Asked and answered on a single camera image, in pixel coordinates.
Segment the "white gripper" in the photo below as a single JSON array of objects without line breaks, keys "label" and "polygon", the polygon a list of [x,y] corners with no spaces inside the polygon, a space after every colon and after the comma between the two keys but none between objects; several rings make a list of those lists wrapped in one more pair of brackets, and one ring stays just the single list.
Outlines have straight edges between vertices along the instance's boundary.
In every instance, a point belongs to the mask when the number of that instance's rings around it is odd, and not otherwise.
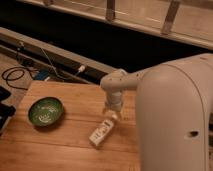
[{"label": "white gripper", "polygon": [[119,120],[122,120],[121,109],[123,106],[123,93],[121,91],[118,92],[107,92],[106,93],[106,106],[103,108],[103,114],[105,115],[109,109],[116,111],[116,114]]}]

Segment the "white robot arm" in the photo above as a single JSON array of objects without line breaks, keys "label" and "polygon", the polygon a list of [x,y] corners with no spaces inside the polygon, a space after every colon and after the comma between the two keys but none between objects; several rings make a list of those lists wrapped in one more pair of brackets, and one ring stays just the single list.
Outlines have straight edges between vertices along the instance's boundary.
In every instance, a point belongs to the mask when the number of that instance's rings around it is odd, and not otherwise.
[{"label": "white robot arm", "polygon": [[204,53],[101,79],[106,108],[122,108],[122,92],[136,92],[141,171],[209,171],[213,114],[213,54]]}]

